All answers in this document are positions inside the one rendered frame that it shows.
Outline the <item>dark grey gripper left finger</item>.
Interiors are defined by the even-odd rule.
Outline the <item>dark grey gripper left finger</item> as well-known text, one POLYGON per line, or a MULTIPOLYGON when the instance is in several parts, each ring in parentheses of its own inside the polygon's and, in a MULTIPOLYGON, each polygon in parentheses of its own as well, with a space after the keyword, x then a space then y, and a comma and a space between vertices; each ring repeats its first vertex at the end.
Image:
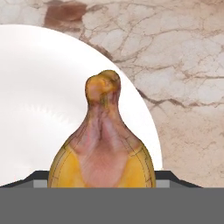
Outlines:
POLYGON ((49 171, 34 171, 25 179, 2 185, 2 188, 47 188, 49 171))

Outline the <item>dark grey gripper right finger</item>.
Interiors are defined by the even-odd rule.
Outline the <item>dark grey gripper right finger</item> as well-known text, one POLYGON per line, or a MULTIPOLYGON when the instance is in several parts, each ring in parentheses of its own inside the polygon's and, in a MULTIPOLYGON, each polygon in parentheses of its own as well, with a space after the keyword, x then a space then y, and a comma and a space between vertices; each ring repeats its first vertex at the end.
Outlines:
POLYGON ((155 171, 157 188, 200 188, 199 185, 192 184, 185 180, 179 179, 171 171, 155 171))

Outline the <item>white round plate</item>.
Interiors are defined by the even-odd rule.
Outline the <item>white round plate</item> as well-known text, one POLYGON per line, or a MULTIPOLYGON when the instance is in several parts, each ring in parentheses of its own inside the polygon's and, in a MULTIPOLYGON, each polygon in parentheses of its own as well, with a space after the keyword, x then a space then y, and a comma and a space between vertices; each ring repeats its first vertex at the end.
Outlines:
POLYGON ((31 25, 0 25, 0 184, 50 171, 88 112, 88 78, 105 70, 121 80, 120 116, 162 167, 158 133, 144 100, 109 59, 76 38, 31 25))

